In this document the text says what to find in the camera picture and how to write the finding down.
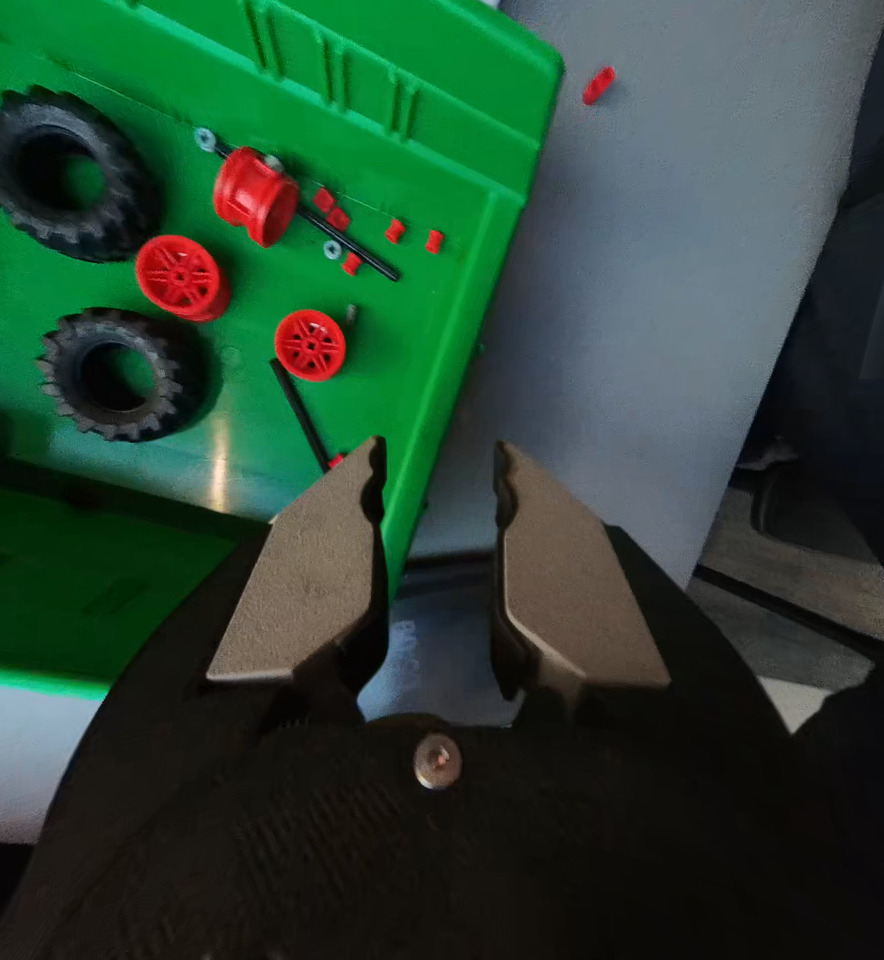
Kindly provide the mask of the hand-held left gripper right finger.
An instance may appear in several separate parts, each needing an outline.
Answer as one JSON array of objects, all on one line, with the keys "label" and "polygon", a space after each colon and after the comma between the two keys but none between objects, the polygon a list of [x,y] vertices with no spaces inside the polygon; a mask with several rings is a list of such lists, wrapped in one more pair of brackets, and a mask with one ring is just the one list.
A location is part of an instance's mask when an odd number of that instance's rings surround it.
[{"label": "hand-held left gripper right finger", "polygon": [[666,690],[670,675],[602,521],[545,467],[495,446],[491,661],[506,700]]}]

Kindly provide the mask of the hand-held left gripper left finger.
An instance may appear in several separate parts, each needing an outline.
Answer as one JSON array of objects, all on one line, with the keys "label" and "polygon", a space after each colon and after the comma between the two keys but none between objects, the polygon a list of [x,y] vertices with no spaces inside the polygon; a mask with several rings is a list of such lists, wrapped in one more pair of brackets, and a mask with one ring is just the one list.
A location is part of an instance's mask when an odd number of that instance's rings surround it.
[{"label": "hand-held left gripper left finger", "polygon": [[385,438],[372,436],[274,517],[209,682],[356,698],[375,676],[388,651],[386,475]]}]

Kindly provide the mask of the long black lego axle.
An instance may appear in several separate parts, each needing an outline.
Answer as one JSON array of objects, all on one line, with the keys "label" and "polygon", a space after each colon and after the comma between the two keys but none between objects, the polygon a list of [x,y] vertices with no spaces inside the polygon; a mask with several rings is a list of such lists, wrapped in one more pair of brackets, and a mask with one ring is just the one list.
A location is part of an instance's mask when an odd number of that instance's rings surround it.
[{"label": "long black lego axle", "polygon": [[327,474],[330,471],[328,468],[328,460],[331,457],[328,455],[328,450],[325,447],[323,439],[304,404],[302,395],[295,385],[291,374],[276,357],[269,361],[269,365],[280,384],[280,388],[304,434],[304,438],[308,443],[320,471],[322,474]]}]

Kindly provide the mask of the green plastic bin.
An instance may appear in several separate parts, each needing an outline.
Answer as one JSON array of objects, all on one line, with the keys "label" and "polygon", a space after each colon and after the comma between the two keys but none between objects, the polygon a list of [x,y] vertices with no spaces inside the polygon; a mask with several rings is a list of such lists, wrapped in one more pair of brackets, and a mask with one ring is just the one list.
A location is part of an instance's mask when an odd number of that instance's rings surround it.
[{"label": "green plastic bin", "polygon": [[[141,292],[137,255],[69,258],[0,209],[0,687],[102,699],[161,621],[320,477],[269,365],[299,309],[347,342],[336,377],[296,382],[328,453],[387,440],[381,529],[399,581],[564,69],[483,2],[0,2],[0,100],[40,86],[111,118],[160,182],[152,238],[202,244],[232,286],[227,312],[195,324]],[[348,276],[348,253],[328,260],[300,217],[270,248],[220,219],[221,161],[199,126],[277,158],[324,219],[313,197],[328,188],[347,234],[400,281],[364,264]],[[431,229],[446,234],[438,255]],[[56,413],[40,339],[91,307],[200,334],[212,378],[196,420],[136,444]]]}]

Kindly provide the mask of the black lego tyre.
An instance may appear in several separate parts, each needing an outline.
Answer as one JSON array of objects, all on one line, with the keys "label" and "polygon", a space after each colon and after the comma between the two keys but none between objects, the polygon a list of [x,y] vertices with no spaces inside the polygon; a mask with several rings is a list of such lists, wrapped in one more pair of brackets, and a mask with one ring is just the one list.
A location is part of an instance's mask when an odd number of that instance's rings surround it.
[{"label": "black lego tyre", "polygon": [[147,443],[184,429],[208,401],[204,339],[189,324],[91,307],[40,339],[40,390],[83,434]]},{"label": "black lego tyre", "polygon": [[[92,162],[97,198],[72,198],[67,162]],[[163,193],[135,142],[78,96],[34,85],[0,100],[0,210],[13,227],[63,256],[125,262],[156,235]]]}]

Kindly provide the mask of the red lego wheel rims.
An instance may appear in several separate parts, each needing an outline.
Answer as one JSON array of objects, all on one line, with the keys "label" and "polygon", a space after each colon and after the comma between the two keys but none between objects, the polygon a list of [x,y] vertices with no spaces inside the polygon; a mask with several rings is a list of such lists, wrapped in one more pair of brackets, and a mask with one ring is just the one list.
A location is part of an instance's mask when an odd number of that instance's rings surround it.
[{"label": "red lego wheel rims", "polygon": [[[219,144],[218,144],[219,149],[217,153],[214,153],[214,155],[219,158],[222,164],[223,161],[228,157],[229,153],[239,147],[237,148],[230,147],[227,143],[225,143],[222,140],[222,138],[219,137],[219,135],[217,136],[219,141]],[[280,161],[276,157],[270,156],[267,153],[263,153],[263,154],[266,156],[266,160],[270,165],[287,173],[283,169]],[[388,264],[386,261],[384,261],[380,257],[376,256],[374,253],[370,252],[367,248],[360,245],[358,242],[352,240],[352,238],[348,234],[340,233],[339,231],[335,230],[331,225],[327,223],[327,220],[324,219],[321,216],[321,214],[314,212],[303,202],[302,196],[301,196],[301,200],[300,200],[294,219],[297,217],[302,218],[305,222],[309,223],[316,230],[321,232],[326,237],[327,240],[334,239],[338,241],[342,245],[344,252],[346,253],[353,252],[360,255],[361,258],[364,260],[364,265],[371,267],[372,269],[377,271],[381,276],[383,276],[390,282],[400,281],[399,270],[397,270],[396,268]]]}]

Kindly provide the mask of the person's dark navy clothing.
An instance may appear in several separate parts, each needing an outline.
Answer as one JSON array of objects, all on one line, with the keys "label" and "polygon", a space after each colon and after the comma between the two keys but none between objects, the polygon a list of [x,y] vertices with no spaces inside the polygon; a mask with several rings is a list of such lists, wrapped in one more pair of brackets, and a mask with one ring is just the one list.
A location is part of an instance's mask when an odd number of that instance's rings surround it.
[{"label": "person's dark navy clothing", "polygon": [[794,457],[762,473],[753,528],[884,574],[884,128],[854,150],[759,419]]}]

